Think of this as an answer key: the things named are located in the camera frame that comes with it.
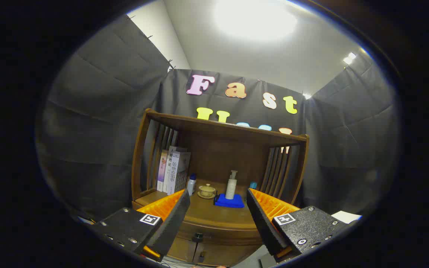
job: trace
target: lotion pump bottle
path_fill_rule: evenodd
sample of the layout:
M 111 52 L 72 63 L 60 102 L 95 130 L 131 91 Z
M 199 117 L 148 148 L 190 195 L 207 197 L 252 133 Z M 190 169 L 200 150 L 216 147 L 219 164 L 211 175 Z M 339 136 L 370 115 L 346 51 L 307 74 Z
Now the lotion pump bottle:
M 225 198 L 227 200 L 232 200 L 235 197 L 235 190 L 236 190 L 236 173 L 237 170 L 231 170 L 231 175 L 229 176 L 228 180 L 228 187 L 226 188 L 226 194 Z

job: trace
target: dark fabric backdrop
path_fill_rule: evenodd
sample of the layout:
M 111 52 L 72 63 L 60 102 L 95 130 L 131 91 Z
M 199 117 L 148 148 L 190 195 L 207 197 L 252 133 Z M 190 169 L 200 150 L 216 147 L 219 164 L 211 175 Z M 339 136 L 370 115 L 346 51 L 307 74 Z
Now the dark fabric backdrop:
M 196 109 L 230 113 L 227 123 L 286 127 L 311 137 L 304 181 L 295 205 L 329 213 L 361 213 L 388 186 L 398 137 L 394 91 L 368 57 L 354 63 L 311 99 L 257 78 L 198 70 L 171 70 L 136 25 L 121 17 L 87 41 L 65 64 L 45 104 L 36 141 L 41 167 L 56 196 L 79 214 L 101 219 L 130 206 L 131 162 L 145 108 L 197 117 Z M 215 77 L 202 95 L 188 95 L 192 75 Z M 247 97 L 228 97 L 240 82 Z M 263 93 L 276 96 L 276 109 Z M 297 101 L 286 110 L 286 96 Z M 149 134 L 154 134 L 151 126 Z M 149 144 L 145 144 L 142 178 Z M 296 171 L 293 150 L 289 177 Z
M 124 16 L 70 57 L 50 88 L 36 134 L 54 193 L 94 219 L 131 201 L 131 160 L 143 111 L 169 64 Z
M 364 212 L 386 193 L 398 161 L 397 94 L 367 55 L 306 102 L 310 135 L 305 205 Z

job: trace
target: gray curtain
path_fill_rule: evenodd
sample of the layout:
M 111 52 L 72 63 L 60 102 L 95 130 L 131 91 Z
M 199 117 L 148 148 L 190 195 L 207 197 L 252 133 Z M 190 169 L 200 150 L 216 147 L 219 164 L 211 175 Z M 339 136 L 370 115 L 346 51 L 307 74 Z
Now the gray curtain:
M 366 55 L 306 103 L 305 205 L 362 214 L 390 185 L 399 151 L 395 89 Z

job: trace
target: wooden shelf top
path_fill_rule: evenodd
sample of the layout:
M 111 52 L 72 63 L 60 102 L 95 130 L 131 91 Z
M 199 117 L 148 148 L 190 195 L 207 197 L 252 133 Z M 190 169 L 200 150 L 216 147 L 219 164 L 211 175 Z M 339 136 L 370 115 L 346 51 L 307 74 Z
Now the wooden shelf top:
M 136 202 L 148 205 L 166 196 L 166 193 L 155 191 L 139 198 Z M 213 205 L 213 199 L 205 200 L 196 193 L 190 197 L 190 202 L 184 218 L 186 223 L 215 229 L 257 230 L 246 202 L 243 208 L 219 207 Z
M 291 146 L 306 142 L 303 136 L 288 135 L 276 131 L 267 131 L 254 127 L 242 127 L 236 124 L 182 117 L 174 114 L 162 114 L 152 109 L 146 110 L 150 119 L 169 126 L 177 131 L 190 131 L 207 136 L 216 136 L 228 140 L 237 140 L 269 147 Z

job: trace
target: white ceiling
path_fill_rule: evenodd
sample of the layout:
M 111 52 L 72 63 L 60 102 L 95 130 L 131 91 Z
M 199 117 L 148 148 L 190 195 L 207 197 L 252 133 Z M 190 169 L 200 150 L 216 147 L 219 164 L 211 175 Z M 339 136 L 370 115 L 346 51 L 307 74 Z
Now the white ceiling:
M 224 16 L 224 22 L 228 20 L 235 25 L 240 17 L 245 22 L 245 17 L 256 11 L 250 9 L 250 2 L 245 2 L 242 7 L 233 6 L 226 12 L 216 13 L 219 2 L 165 0 L 173 28 L 192 69 L 258 78 L 313 95 L 343 71 L 346 65 L 342 60 L 347 54 L 351 51 L 357 54 L 360 49 L 322 17 L 286 0 L 280 2 L 281 9 L 296 19 L 289 24 L 293 25 L 291 33 L 261 40 L 246 38 L 243 34 L 233 36 L 226 25 L 225 28 L 220 26 L 220 15 Z M 276 17 L 268 13 L 257 14 L 251 24 L 275 21 Z

